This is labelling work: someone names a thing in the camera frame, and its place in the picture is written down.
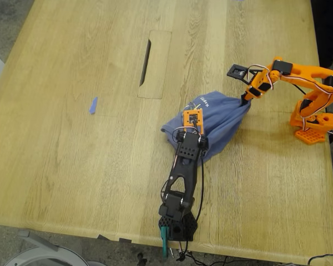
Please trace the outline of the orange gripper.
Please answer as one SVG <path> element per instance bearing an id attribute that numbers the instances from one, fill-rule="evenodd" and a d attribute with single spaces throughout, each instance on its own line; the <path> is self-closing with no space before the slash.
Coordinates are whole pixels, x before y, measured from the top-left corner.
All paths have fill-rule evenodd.
<path id="1" fill-rule="evenodd" d="M 262 97 L 268 90 L 273 89 L 269 68 L 249 69 L 246 74 L 248 85 L 241 96 L 241 106 L 251 103 L 252 99 Z"/>

